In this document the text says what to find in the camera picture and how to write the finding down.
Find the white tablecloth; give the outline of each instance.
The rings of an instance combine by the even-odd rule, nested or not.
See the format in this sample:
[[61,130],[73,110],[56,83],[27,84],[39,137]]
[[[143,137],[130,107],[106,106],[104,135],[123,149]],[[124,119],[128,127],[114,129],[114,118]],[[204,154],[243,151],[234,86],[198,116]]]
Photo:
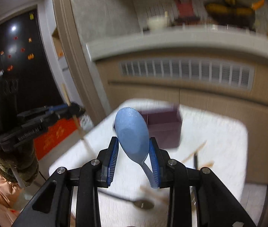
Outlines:
[[[128,100],[89,132],[86,135],[86,140],[97,155],[100,150],[108,147],[111,137],[116,136],[112,127],[116,113],[120,108],[132,107],[137,110],[146,110],[167,107],[168,105],[169,103],[167,102],[149,99]],[[170,157],[182,161],[206,141],[206,145],[198,153],[199,166],[214,161],[212,167],[213,172],[220,178],[235,198],[240,201],[246,173],[247,129],[242,123],[229,117],[188,108],[183,105],[180,105],[179,108],[183,119],[180,146],[167,150]],[[58,151],[61,150],[55,148],[43,160],[51,161],[53,153]],[[79,140],[52,163],[49,168],[49,174],[51,175],[60,166],[64,166],[67,169],[81,167],[91,159],[94,159],[94,156],[87,153],[83,142]],[[185,165],[193,168],[192,161],[193,159],[188,160]],[[147,158],[146,162],[150,166],[149,158]],[[141,167],[132,162],[120,146],[114,180],[107,190],[133,199],[140,197],[150,198],[154,201],[155,207],[150,211],[143,211],[133,207],[130,203],[99,194],[102,227],[166,226],[168,206],[149,195],[144,195],[140,190],[141,185],[150,188],[147,177]],[[158,195],[168,197],[168,189],[151,190]],[[72,202],[72,212],[74,214],[76,212],[76,193],[77,191],[75,190]],[[197,226],[195,213],[193,213],[192,226]]]

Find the countertop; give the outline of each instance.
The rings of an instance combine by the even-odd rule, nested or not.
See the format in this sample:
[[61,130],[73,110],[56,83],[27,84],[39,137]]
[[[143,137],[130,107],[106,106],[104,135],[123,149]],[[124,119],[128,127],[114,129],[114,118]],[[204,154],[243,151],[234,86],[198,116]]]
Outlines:
[[[100,150],[107,148],[111,137],[116,136],[113,123],[120,108],[132,107],[137,110],[147,110],[167,106],[169,106],[167,102],[150,99],[128,100],[86,135],[85,138],[92,147],[94,155],[88,153],[84,143],[79,140],[73,143],[74,145],[69,147],[67,151],[65,150],[63,154],[61,154],[61,150],[64,150],[64,148],[60,147],[61,144],[58,145],[42,161],[53,161],[49,167],[50,175],[60,166],[67,169],[81,167],[86,162],[94,159]],[[206,142],[206,145],[198,153],[199,166],[213,161],[212,171],[240,201],[247,163],[248,132],[246,127],[237,120],[207,111],[183,105],[179,106],[179,110],[183,120],[180,146],[175,149],[167,149],[170,157],[182,161],[202,143]],[[149,158],[147,158],[146,163],[150,166]],[[185,165],[193,168],[193,159],[188,160]],[[130,203],[99,194],[102,226],[166,226],[168,206],[143,193],[140,186],[145,186],[162,197],[168,197],[169,189],[152,189],[150,187],[141,167],[131,161],[120,146],[114,180],[107,190],[133,199],[137,197],[150,198],[154,201],[155,207],[150,211],[141,211],[134,208]],[[77,190],[74,190],[73,214],[76,212],[76,194]],[[192,226],[195,227],[197,226],[195,211],[192,215]]]
[[205,25],[170,27],[122,37],[88,42],[91,61],[138,51],[180,47],[233,50],[268,59],[268,37],[226,26]]

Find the metal spoon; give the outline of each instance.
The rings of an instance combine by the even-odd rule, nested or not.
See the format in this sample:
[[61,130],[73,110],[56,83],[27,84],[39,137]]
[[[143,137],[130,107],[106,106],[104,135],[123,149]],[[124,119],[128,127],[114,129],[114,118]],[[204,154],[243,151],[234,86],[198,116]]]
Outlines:
[[115,194],[112,194],[112,193],[108,193],[108,192],[106,192],[106,191],[104,191],[104,190],[101,190],[101,189],[98,189],[98,192],[100,192],[100,193],[102,193],[102,194],[104,194],[104,195],[108,195],[108,196],[113,197],[113,198],[118,199],[118,200],[131,202],[135,207],[137,207],[137,208],[139,208],[139,209],[149,210],[149,209],[154,208],[154,204],[153,204],[153,202],[150,202],[150,201],[147,200],[147,199],[131,200],[131,199],[128,199],[128,198],[119,196],[119,195],[115,195]]

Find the doorway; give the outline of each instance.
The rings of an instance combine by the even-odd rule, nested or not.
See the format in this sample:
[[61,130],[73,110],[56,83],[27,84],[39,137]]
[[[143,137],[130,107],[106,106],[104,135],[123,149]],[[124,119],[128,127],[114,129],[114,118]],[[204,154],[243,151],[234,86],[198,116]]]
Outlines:
[[0,71],[18,79],[18,113],[63,103],[41,40],[37,10],[0,25]]

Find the blue spoon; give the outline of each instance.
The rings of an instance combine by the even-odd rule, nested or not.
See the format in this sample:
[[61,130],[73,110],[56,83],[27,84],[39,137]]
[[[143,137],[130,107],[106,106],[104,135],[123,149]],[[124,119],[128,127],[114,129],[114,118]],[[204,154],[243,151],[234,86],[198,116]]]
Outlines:
[[124,107],[115,117],[115,130],[118,140],[127,156],[139,164],[146,174],[152,188],[158,188],[154,175],[145,160],[149,154],[150,141],[147,124],[135,109]]

